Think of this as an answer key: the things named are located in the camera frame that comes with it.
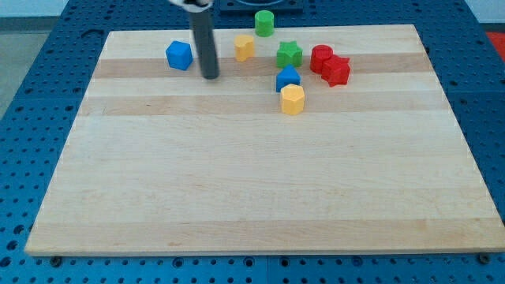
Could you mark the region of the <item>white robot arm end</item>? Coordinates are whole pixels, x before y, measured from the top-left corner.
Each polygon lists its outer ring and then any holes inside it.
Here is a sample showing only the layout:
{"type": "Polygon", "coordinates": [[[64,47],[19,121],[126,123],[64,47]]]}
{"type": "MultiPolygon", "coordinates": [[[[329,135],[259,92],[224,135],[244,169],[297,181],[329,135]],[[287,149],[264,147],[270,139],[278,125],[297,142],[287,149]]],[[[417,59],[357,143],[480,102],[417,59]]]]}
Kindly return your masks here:
{"type": "Polygon", "coordinates": [[[213,0],[168,0],[189,13],[202,13],[213,6],[213,0]]]}

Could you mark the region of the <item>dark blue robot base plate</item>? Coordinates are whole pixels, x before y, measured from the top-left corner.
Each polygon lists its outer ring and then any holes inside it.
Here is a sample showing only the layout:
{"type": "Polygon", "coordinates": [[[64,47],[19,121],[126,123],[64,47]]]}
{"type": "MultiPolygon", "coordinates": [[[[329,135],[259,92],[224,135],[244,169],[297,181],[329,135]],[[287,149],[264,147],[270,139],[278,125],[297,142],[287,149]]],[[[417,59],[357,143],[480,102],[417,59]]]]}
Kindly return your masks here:
{"type": "Polygon", "coordinates": [[[301,13],[305,0],[216,0],[215,7],[220,13],[255,13],[269,10],[278,13],[301,13]]]}

